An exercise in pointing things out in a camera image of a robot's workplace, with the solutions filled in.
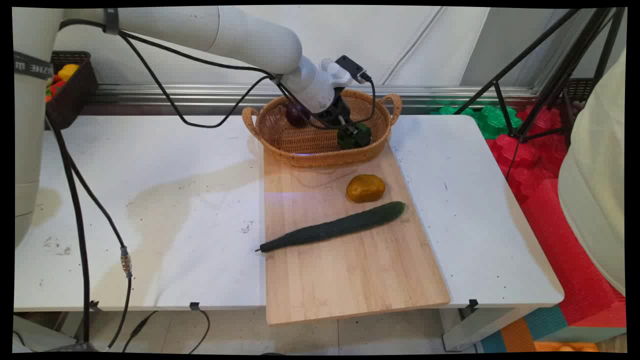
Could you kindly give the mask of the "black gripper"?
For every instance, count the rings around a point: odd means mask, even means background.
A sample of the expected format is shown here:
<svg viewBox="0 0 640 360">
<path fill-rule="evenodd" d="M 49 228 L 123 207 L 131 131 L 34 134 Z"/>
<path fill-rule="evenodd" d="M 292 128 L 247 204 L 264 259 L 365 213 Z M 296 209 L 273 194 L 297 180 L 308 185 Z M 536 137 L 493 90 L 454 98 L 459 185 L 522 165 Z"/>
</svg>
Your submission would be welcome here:
<svg viewBox="0 0 640 360">
<path fill-rule="evenodd" d="M 344 89 L 334 89 L 333 101 L 327 109 L 316 113 L 315 119 L 320 121 L 320 123 L 326 127 L 343 126 L 339 130 L 339 144 L 351 145 L 352 139 L 354 142 L 359 142 L 361 128 L 357 122 L 351 119 L 351 110 L 345 100 L 343 100 L 343 90 Z"/>
</svg>

